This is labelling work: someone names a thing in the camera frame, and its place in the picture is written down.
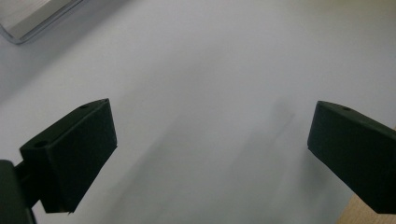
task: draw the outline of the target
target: wooden object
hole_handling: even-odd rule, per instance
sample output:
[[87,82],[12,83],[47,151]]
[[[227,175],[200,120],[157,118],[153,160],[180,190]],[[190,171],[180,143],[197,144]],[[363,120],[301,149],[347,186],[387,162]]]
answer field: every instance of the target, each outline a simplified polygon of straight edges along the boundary
[[353,195],[337,224],[396,224],[396,215],[379,215]]

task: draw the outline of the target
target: white table surface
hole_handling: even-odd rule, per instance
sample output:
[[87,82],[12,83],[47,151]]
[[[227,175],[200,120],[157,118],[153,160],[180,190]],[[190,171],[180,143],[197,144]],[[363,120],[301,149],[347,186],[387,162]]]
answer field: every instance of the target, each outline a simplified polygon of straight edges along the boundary
[[0,39],[0,158],[110,98],[119,147],[40,224],[334,223],[352,194],[308,150],[317,100],[396,125],[392,0],[89,0]]

